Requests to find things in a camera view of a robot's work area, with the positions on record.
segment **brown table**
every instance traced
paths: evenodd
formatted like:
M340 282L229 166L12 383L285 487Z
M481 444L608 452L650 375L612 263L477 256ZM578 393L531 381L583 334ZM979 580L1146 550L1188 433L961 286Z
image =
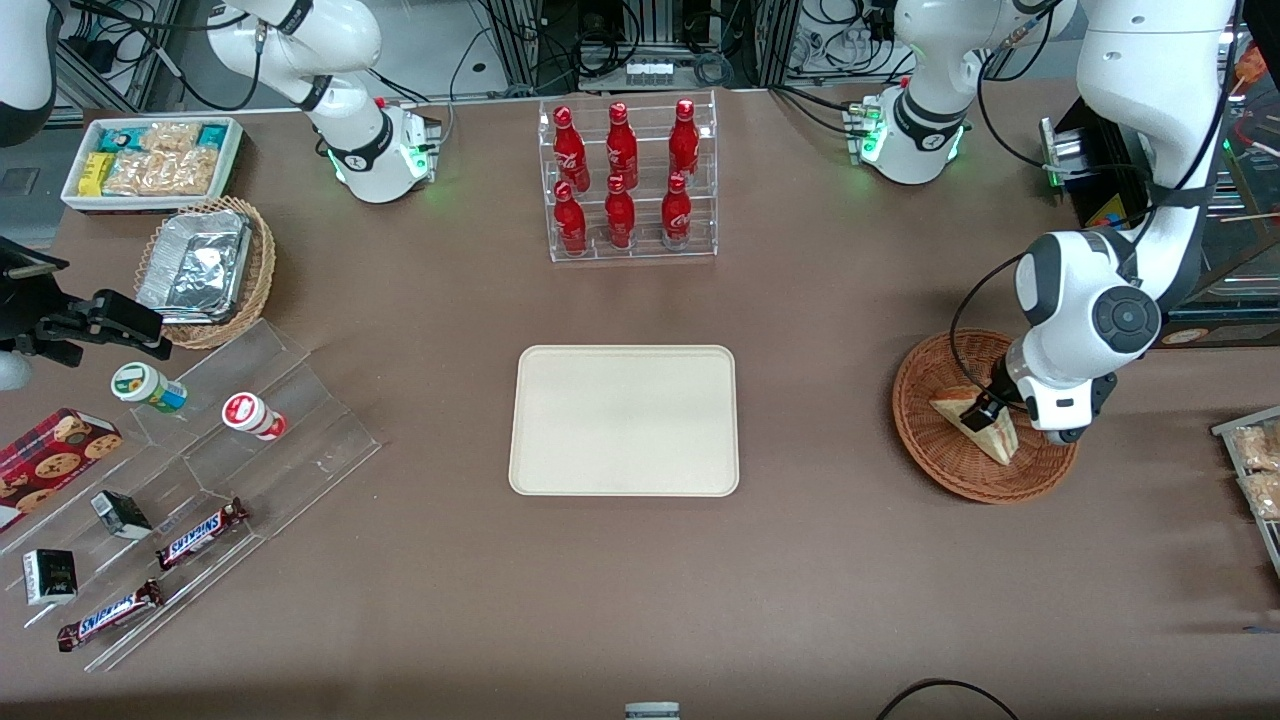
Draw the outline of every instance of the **brown table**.
M1024 81L989 100L1033 147L1073 99ZM956 676L1025 717L1274 717L1280 644L1240 628L1280 624L1280 584L1208 427L1277 400L1276 355L1155 354L1053 493L951 496L892 429L897 363L1071 213L982 129L899 187L767 94L718 100L721 256L621 269L548 261L532 102L460 108L439 182L387 206L334 181L301 114L244 115L234 190L279 243L268 316L387 446L113 673L0 609L0 701L20 703L0 716L600 719L672 698L691 720L870 717ZM68 213L63 286L129 287L154 225ZM1021 332L1010 281L968 320ZM534 343L731 348L737 492L512 492ZM115 416L106 377L131 357L42 363L0 437L61 405Z

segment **red bottle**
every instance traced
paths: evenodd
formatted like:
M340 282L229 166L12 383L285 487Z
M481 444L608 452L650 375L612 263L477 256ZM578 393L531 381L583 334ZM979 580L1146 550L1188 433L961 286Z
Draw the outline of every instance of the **red bottle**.
M684 250L689 245L689 213L692 204L685 192L685 174L671 173L667 178L667 196L662 199L662 243L668 250Z
M609 174L622 176L627 190L640 184L640 159L636 147L636 133L627 122L627 106L622 102L609 105L609 137L604 141L609 152Z
M604 199L604 214L609 217L609 242L618 250L631 247L631 233L636 228L636 204L627 195L627 183L620 174L609 176L609 196Z
M564 181L556 183L556 229L561 245L570 255L586 252L586 215L582 206L573 200L573 188Z
M694 101L676 102L676 127L671 128L671 172L698 174L698 126L694 124Z
M556 120L556 164L561 169L561 179L568 181L577 192L591 187L591 173L586 169L586 146L582 136L573 127L573 113L561 105L552 113Z

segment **red cookie box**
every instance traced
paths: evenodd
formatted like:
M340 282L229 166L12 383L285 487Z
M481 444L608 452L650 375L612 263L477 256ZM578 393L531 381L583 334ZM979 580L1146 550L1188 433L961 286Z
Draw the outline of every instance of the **red cookie box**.
M33 512L122 442L111 423L63 407L0 450L0 532Z

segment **snickers bar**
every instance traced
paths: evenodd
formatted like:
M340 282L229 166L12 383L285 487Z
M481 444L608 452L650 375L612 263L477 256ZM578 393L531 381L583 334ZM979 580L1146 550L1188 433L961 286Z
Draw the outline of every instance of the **snickers bar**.
M225 533L246 518L248 518L248 511L244 510L243 505L241 505L238 497L233 497L229 503L219 507L218 512L214 512L207 520L169 543L169 547L157 550L156 557L160 559L160 570L170 570L172 568L186 562L193 555L209 546L209 543L214 542L218 536Z
M72 623L58 630L58 651L70 652L87 643L97 633L108 628L118 628L136 618L143 610L164 605L164 594L155 580L142 583L137 591L108 605L79 623Z

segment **wicker basket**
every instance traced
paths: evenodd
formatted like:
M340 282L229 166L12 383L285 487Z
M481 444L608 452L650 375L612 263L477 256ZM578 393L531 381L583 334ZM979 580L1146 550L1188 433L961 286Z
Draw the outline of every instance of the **wicker basket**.
M241 281L239 309L230 320L220 325L165 325L164 337L174 345L191 350L211 350L225 345L241 336L262 314L266 305L266 296L271 292L271 273L275 270L275 241L271 238L271 228L266 227L262 215L252 205L236 197L219 197L191 208L178 210L178 214L214 213L218 210L234 210L243 213L253 222L253 237L248 247L248 268ZM156 246L156 237L160 228L151 233L151 242L142 251L142 263L133 277L133 292L142 287L142 277L151 263L151 250Z
M1007 336L980 329L956 333L956 346L970 370L989 382L989 368L1009 348ZM941 389L965 384L951 357L947 333L916 345L893 380L893 421L916 464L948 491L995 505L1023 502L1053 488L1075 462L1075 445L1052 445L1032 428L1025 413L1014 413L1018 452L1005 466L940 415L929 400Z

